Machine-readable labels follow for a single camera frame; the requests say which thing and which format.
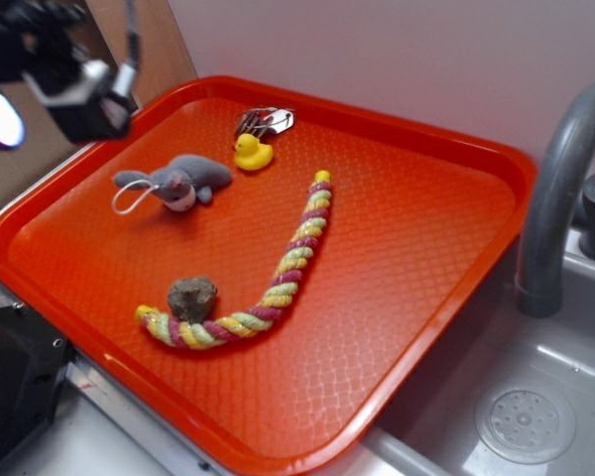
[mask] red plastic tray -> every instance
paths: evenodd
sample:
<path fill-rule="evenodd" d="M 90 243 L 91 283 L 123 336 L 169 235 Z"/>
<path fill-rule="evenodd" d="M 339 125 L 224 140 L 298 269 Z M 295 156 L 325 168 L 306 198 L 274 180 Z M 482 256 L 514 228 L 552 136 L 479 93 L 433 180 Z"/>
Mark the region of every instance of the red plastic tray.
<path fill-rule="evenodd" d="M 234 119 L 291 108 L 258 173 L 233 165 Z M 149 197 L 112 212 L 121 170 L 194 153 L 231 167 L 209 206 Z M 168 348 L 134 318 L 208 276 L 215 315 L 253 305 L 332 173 L 329 225 L 292 311 L 247 342 Z M 0 218 L 0 280 L 83 352 L 238 474 L 312 470 L 357 440 L 517 236 L 535 168 L 498 144 L 234 78 L 206 78 L 137 115 Z"/>

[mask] faucet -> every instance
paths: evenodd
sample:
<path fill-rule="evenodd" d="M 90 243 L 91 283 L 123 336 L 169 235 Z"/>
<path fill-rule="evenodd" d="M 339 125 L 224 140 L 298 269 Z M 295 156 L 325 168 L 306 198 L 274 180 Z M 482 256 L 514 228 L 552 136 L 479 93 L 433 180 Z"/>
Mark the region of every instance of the faucet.
<path fill-rule="evenodd" d="M 559 122 L 544 153 L 521 235 L 516 273 L 518 309 L 533 317 L 562 306 L 561 271 L 568 231 L 583 186 L 586 215 L 579 246 L 595 260 L 595 83 L 582 90 Z"/>

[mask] sink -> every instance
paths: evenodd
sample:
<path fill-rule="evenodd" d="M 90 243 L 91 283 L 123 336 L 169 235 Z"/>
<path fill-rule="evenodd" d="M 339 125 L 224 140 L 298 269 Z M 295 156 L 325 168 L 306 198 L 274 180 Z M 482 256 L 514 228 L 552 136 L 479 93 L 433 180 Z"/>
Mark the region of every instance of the sink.
<path fill-rule="evenodd" d="M 537 319 L 516 309 L 516 260 L 513 246 L 380 415 L 405 474 L 595 475 L 595 263 L 566 253 L 563 308 Z"/>

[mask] brown rock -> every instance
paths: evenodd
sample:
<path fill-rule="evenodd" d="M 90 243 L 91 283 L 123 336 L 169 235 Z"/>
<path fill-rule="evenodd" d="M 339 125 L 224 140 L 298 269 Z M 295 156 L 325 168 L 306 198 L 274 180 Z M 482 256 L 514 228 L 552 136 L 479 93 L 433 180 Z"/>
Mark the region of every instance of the brown rock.
<path fill-rule="evenodd" d="M 211 315 L 218 288 L 206 276 L 176 281 L 168 293 L 172 314 L 180 320 L 201 323 Z"/>

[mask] sink drain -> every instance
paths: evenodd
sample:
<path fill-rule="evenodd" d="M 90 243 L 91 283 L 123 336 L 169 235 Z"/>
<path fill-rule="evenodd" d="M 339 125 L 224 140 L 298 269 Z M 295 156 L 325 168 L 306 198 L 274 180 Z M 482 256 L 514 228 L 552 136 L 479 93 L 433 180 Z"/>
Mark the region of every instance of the sink drain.
<path fill-rule="evenodd" d="M 570 446 L 575 415 L 566 397 L 540 382 L 513 380 L 487 391 L 476 428 L 496 454 L 521 464 L 550 461 Z"/>

